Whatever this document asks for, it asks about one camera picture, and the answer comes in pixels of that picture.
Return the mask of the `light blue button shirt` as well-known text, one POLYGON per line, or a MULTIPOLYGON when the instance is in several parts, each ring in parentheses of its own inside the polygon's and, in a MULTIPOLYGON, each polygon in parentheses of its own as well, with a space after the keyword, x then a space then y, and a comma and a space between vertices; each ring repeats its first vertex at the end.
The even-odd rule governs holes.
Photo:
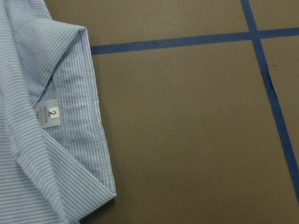
POLYGON ((115 196, 87 29, 1 1, 1 223, 77 224, 115 196))

